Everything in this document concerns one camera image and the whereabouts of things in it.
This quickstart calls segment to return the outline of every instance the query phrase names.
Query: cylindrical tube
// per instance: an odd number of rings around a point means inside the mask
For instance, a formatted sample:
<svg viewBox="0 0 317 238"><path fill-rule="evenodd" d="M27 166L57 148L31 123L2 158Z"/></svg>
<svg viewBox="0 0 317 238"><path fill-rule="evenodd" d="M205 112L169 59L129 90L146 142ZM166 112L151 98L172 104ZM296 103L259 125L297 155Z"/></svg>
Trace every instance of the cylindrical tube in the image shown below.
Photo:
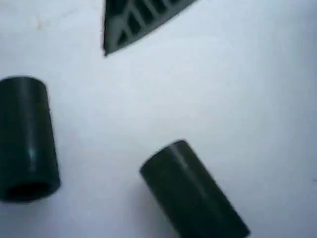
<svg viewBox="0 0 317 238"><path fill-rule="evenodd" d="M45 85L28 76L0 81L0 200L31 202L59 187Z"/></svg>
<svg viewBox="0 0 317 238"><path fill-rule="evenodd" d="M183 238L245 238L249 229L189 144L152 156L141 175Z"/></svg>

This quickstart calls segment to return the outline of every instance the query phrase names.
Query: tube opening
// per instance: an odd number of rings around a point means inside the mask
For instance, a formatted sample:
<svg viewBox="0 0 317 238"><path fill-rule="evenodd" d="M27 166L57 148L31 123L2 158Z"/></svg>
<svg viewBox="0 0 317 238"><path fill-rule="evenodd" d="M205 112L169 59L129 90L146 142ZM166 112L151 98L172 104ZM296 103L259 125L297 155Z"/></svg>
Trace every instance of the tube opening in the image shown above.
<svg viewBox="0 0 317 238"><path fill-rule="evenodd" d="M45 182L30 182L11 187L6 192L6 200L13 202L29 202L51 193L51 186Z"/></svg>

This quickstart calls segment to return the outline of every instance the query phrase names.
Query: white surface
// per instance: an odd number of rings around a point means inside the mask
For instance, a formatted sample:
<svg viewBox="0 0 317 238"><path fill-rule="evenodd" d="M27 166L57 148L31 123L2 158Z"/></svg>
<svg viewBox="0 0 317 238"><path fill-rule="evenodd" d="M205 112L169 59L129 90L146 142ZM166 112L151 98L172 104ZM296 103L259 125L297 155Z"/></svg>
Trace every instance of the white surface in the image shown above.
<svg viewBox="0 0 317 238"><path fill-rule="evenodd" d="M138 175L187 138L253 232L317 237L317 0L201 0L104 59L101 0L0 0L0 78L51 97L63 181L3 238L173 238Z"/></svg>

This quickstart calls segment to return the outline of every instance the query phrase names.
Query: triangular piece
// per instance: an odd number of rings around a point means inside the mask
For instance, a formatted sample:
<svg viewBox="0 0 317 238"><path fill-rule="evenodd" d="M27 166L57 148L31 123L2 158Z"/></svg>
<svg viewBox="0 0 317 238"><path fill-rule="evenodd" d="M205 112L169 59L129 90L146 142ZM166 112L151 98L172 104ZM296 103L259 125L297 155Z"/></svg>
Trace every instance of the triangular piece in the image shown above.
<svg viewBox="0 0 317 238"><path fill-rule="evenodd" d="M105 54L111 54L157 29L195 0L107 0Z"/></svg>

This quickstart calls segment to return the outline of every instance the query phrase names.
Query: dark green plastic piece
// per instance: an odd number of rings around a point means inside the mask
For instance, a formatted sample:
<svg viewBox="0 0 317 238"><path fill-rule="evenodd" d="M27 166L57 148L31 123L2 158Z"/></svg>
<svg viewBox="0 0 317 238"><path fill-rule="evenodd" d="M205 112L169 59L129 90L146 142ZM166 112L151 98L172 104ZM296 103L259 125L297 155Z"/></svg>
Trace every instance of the dark green plastic piece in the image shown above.
<svg viewBox="0 0 317 238"><path fill-rule="evenodd" d="M140 172L182 238L245 238L250 234L186 141L157 152Z"/></svg>
<svg viewBox="0 0 317 238"><path fill-rule="evenodd" d="M28 76L0 81L0 200L32 202L59 187L45 85Z"/></svg>
<svg viewBox="0 0 317 238"><path fill-rule="evenodd" d="M107 0L104 51L111 54L154 31L195 0Z"/></svg>

